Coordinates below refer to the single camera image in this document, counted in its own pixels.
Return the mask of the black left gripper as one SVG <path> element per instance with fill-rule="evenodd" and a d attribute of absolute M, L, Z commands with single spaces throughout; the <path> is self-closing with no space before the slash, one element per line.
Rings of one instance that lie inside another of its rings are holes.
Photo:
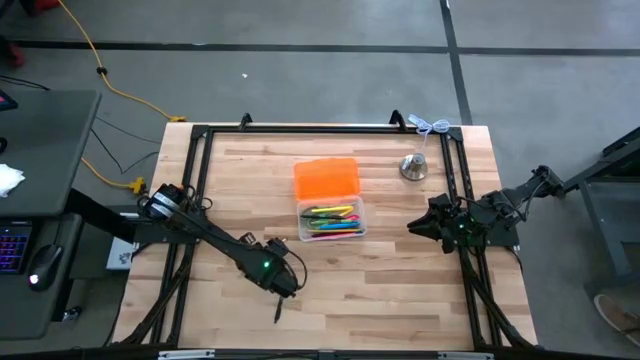
<path fill-rule="evenodd" d="M 296 277 L 287 262 L 267 249 L 250 250 L 244 260 L 245 278 L 277 299 L 295 297 L 299 290 Z"/>

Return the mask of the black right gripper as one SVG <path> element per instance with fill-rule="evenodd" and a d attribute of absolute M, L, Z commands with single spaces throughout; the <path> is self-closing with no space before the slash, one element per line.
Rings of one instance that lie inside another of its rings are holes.
<path fill-rule="evenodd" d="M 449 212 L 449 197 L 443 193 L 431 197 L 427 201 L 426 213 L 416 220 L 408 223 L 408 231 L 412 234 L 430 238 L 441 242 L 442 251 L 445 254 L 452 253 L 456 249 L 456 241 L 469 241 L 474 236 L 473 223 L 466 208 L 454 205 Z M 438 223 L 448 216 L 446 228 L 427 226 L 430 223 Z"/>

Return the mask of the clear plastic supply box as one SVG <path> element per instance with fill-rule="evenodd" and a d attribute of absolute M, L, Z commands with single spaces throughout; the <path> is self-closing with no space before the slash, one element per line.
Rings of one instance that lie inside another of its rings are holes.
<path fill-rule="evenodd" d="M 360 229 L 364 230 L 364 233 L 367 233 L 368 224 L 365 214 L 365 207 L 363 200 L 359 196 L 344 196 L 344 197 L 334 197 L 334 198 L 321 198 L 314 200 L 306 200 L 298 203 L 297 207 L 297 220 L 298 220 L 298 235 L 299 239 L 303 242 L 308 242 L 308 239 L 311 238 L 312 234 L 308 233 L 307 230 L 310 229 L 318 229 L 320 225 L 324 224 L 334 224 L 334 222 L 325 222 L 325 221 L 317 221 L 314 222 L 314 227 L 308 227 L 304 220 L 300 219 L 300 214 L 309 207 L 332 207 L 332 206 L 341 206 L 341 205 L 353 205 L 354 210 L 346 215 L 341 217 L 347 217 L 350 215 L 359 215 L 359 221 L 350 221 L 350 222 L 359 222 Z M 329 215 L 337 215 L 337 213 L 322 213 L 324 216 Z"/>

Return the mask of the pink pen with blue cap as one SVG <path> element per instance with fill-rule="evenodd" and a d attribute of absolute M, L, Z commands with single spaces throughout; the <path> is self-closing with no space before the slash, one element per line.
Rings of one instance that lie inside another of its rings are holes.
<path fill-rule="evenodd" d="M 308 242 L 358 238 L 364 235 L 364 232 L 315 233 L 308 239 Z"/>

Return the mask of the green-handled scissors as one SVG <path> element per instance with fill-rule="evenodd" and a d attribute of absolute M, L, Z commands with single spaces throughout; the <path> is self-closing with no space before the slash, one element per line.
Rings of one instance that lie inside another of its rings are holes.
<path fill-rule="evenodd" d="M 304 220 L 308 227 L 314 227 L 314 222 L 324 218 L 321 212 L 316 212 L 316 207 L 309 207 L 300 214 L 300 219 Z"/>

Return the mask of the yellow highlighter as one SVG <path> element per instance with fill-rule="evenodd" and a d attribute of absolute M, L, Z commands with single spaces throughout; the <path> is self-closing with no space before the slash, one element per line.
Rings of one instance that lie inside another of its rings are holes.
<path fill-rule="evenodd" d="M 320 213 L 337 213 L 339 216 L 346 216 L 354 210 L 353 205 L 341 205 L 332 207 L 316 207 L 312 208 L 311 212 L 314 214 Z"/>

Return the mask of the orange plastic box lid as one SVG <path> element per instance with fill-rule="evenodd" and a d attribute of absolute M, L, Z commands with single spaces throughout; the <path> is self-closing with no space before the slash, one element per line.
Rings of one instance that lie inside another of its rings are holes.
<path fill-rule="evenodd" d="M 293 167 L 298 201 L 359 195 L 359 168 L 354 158 L 323 158 Z"/>

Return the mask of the brass cylinder on round base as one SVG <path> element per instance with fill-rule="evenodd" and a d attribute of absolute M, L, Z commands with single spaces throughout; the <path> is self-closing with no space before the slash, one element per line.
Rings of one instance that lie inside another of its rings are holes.
<path fill-rule="evenodd" d="M 407 180 L 420 181 L 428 173 L 428 164 L 423 153 L 414 153 L 403 158 L 399 165 L 400 174 Z"/>

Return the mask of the black side table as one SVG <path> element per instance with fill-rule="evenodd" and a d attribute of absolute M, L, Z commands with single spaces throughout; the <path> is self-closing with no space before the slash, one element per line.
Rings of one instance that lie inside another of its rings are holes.
<path fill-rule="evenodd" d="M 586 292 L 594 295 L 640 283 L 640 126 L 560 179 L 561 196 L 581 194 L 611 268 L 610 275 L 587 283 Z"/>

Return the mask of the person's foot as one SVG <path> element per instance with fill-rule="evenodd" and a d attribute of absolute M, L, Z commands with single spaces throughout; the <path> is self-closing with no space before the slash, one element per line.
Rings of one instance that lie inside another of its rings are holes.
<path fill-rule="evenodd" d="M 19 48 L 4 38 L 0 38 L 0 59 L 14 67 L 21 67 L 25 62 Z"/>
<path fill-rule="evenodd" d="M 611 297 L 598 294 L 593 299 L 601 317 L 616 331 L 632 339 L 640 336 L 640 315 L 626 311 Z"/>

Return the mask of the black computer mouse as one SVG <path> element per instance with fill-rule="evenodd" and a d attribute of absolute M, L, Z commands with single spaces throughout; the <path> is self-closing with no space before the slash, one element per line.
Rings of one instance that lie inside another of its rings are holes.
<path fill-rule="evenodd" d="M 48 244 L 39 248 L 28 267 L 28 287 L 34 292 L 47 290 L 55 281 L 63 248 Z"/>

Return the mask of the backlit computer keyboard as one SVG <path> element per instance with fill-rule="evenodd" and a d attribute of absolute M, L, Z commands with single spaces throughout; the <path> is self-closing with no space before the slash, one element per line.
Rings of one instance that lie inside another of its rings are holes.
<path fill-rule="evenodd" d="M 32 230 L 28 221 L 0 222 L 0 274 L 24 271 Z"/>

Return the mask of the black office desk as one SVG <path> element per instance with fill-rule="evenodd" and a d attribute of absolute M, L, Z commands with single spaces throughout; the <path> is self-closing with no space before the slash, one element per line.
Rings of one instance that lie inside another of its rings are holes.
<path fill-rule="evenodd" d="M 90 130 L 100 104 L 95 91 L 18 91 L 18 108 L 0 112 L 0 137 L 7 140 L 0 164 L 25 179 L 0 198 L 1 221 L 33 225 L 24 271 L 0 274 L 0 341 L 43 337 L 66 308 L 69 271 L 84 221 L 69 206 Z M 63 248 L 54 283 L 43 292 L 28 287 L 28 267 L 42 246 Z"/>

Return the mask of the white crumpled tissue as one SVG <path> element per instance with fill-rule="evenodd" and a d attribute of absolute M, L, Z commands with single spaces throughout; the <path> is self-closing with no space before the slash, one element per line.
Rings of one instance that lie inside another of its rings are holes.
<path fill-rule="evenodd" d="M 6 198 L 24 179 L 25 176 L 21 170 L 7 164 L 0 164 L 0 198 Z"/>

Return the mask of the silver metal bracket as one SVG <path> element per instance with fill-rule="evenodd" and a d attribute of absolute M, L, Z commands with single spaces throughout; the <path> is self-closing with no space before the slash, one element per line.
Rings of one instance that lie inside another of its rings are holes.
<path fill-rule="evenodd" d="M 438 360 L 495 360 L 491 353 L 482 352 L 438 352 Z"/>
<path fill-rule="evenodd" d="M 158 353 L 157 360 L 213 360 L 216 352 L 211 349 L 171 350 Z"/>

